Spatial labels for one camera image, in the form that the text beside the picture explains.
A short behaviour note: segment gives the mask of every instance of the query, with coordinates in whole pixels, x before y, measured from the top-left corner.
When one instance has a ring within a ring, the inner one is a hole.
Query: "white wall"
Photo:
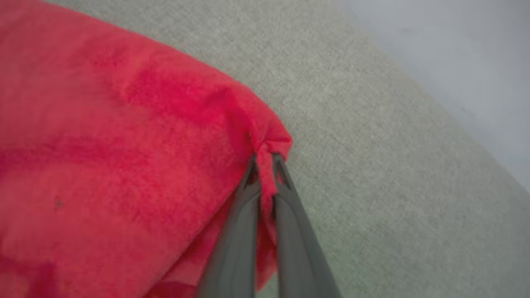
[[[338,0],[530,190],[530,0]]]

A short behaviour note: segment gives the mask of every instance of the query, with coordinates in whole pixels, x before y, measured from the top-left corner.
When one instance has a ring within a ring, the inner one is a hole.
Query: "red cloth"
[[[0,0],[0,65],[0,297],[190,297],[253,154],[264,285],[292,139],[249,89],[33,0]]]

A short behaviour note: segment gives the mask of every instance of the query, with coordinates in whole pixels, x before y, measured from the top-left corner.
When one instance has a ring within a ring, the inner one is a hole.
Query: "gray fabric surface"
[[[54,2],[187,52],[270,104],[344,297],[530,296],[529,194],[327,1]]]

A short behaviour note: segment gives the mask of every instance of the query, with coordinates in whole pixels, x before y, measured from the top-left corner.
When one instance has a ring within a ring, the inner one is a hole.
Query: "red towel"
[[[253,154],[265,284],[292,139],[249,89],[34,0],[0,0],[0,65],[0,297],[191,297]]]

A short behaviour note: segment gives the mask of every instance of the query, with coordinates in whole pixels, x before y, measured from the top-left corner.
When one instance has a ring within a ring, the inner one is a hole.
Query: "white floor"
[[[530,190],[530,0],[338,0]]]

